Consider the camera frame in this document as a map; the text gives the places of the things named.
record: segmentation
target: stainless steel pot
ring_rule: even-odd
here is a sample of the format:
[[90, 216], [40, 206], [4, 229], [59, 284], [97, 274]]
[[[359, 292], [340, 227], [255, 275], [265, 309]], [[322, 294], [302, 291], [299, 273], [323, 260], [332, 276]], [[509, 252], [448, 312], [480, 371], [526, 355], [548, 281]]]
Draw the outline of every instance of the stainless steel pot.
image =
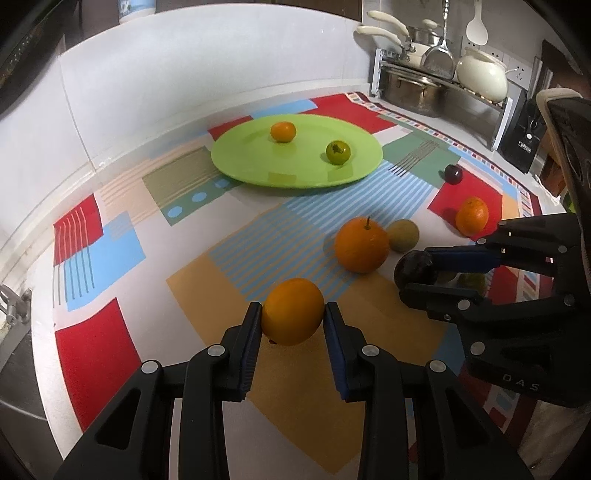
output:
[[447, 87], [432, 82], [420, 74], [385, 69], [382, 97], [393, 105], [420, 113], [422, 115], [441, 116], [443, 113]]
[[439, 41], [441, 40], [441, 36], [437, 35], [433, 30], [408, 26], [407, 30], [413, 43], [422, 43], [423, 45], [434, 47], [435, 45], [439, 45]]

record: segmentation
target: electrical outlet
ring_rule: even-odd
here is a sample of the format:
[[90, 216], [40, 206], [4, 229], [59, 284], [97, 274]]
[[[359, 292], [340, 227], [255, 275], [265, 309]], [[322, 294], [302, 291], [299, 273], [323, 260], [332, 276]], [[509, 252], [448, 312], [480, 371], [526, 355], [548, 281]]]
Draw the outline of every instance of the electrical outlet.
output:
[[515, 82], [520, 87], [527, 90], [530, 87], [530, 79], [533, 73], [532, 67], [521, 60], [513, 57], [505, 57], [505, 64], [508, 70], [517, 69], [515, 72], [509, 72], [507, 79]]
[[483, 47], [480, 48], [481, 50], [485, 51], [486, 53], [488, 53], [489, 55], [492, 55], [494, 58], [499, 59], [500, 61], [505, 61], [505, 53], [496, 48], [493, 47], [491, 45], [484, 45]]
[[474, 42], [471, 42], [470, 40], [468, 40], [468, 37], [464, 35], [462, 37], [462, 55], [464, 55], [464, 49], [466, 47], [472, 47], [477, 50], [480, 50], [480, 45], [476, 45]]

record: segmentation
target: small round fruit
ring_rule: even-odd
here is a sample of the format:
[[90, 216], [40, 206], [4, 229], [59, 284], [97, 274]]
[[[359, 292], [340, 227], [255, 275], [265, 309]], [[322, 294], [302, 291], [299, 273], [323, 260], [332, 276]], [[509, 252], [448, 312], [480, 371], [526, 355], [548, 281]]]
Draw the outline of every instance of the small round fruit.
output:
[[324, 297], [310, 280], [291, 278], [277, 285], [262, 306], [262, 332], [271, 343], [292, 346], [310, 338], [322, 322]]
[[386, 231], [388, 232], [390, 248], [395, 252], [408, 252], [417, 246], [418, 227], [416, 223], [410, 220], [396, 220]]
[[437, 272], [437, 283], [446, 284], [457, 277], [457, 272], [440, 271]]
[[486, 277], [484, 273], [463, 273], [457, 279], [459, 288], [471, 288], [483, 297], [486, 293]]
[[448, 165], [443, 171], [443, 178], [448, 184], [457, 185], [462, 181], [462, 178], [464, 178], [462, 168], [453, 164]]
[[296, 137], [296, 126], [291, 122], [277, 122], [271, 126], [271, 137], [279, 143], [289, 143]]
[[358, 217], [344, 224], [335, 237], [335, 253], [339, 263], [355, 273], [377, 270], [388, 258], [388, 234], [379, 224]]
[[457, 211], [456, 228], [464, 236], [471, 237], [482, 232], [488, 223], [488, 207], [478, 197], [470, 197]]
[[351, 148], [342, 140], [335, 140], [327, 145], [326, 156], [332, 164], [342, 165], [351, 158]]
[[412, 250], [405, 254], [394, 269], [394, 283], [402, 290], [409, 283], [433, 285], [437, 281], [437, 270], [433, 257], [425, 250]]

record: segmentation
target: dish rack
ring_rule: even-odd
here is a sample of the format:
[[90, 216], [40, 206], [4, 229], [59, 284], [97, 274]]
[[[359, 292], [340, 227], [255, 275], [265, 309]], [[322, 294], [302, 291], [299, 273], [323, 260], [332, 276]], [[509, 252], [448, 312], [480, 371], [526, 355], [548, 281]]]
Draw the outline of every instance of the dish rack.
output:
[[494, 132], [490, 139], [487, 141], [487, 148], [491, 151], [495, 151], [499, 148], [499, 144], [501, 143], [501, 139], [505, 134], [507, 127], [509, 125], [509, 121], [511, 119], [511, 107], [513, 105], [514, 100], [511, 97], [506, 97], [505, 100], [499, 103], [491, 102], [490, 100], [484, 98], [482, 95], [478, 95], [476, 92], [472, 92], [471, 90], [463, 87], [459, 82], [454, 82], [452, 80], [444, 80], [442, 78], [436, 77], [435, 75], [425, 72], [424, 70], [416, 70], [409, 67], [404, 67], [398, 63], [399, 55], [390, 52], [384, 48], [378, 48], [375, 51], [375, 61], [374, 61], [374, 72], [372, 75], [372, 83], [371, 83], [371, 95], [376, 98], [381, 97], [381, 89], [380, 89], [380, 78], [382, 71], [384, 69], [390, 70], [398, 70], [400, 73], [411, 73], [416, 74], [419, 72], [422, 76], [428, 78], [434, 83], [438, 85], [445, 86], [451, 90], [456, 90], [459, 92], [464, 93], [465, 95], [471, 96], [476, 100], [484, 103], [488, 107], [496, 110], [499, 112], [499, 116], [495, 125]]

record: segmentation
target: white kettle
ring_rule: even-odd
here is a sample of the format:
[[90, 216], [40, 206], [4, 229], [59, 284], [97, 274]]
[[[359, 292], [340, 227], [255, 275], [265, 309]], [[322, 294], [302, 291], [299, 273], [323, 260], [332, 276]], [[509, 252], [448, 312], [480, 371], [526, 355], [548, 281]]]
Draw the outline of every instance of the white kettle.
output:
[[494, 103], [506, 98], [509, 88], [506, 74], [515, 70], [507, 70], [499, 59], [472, 47], [466, 47], [456, 68], [457, 79], [464, 87]]

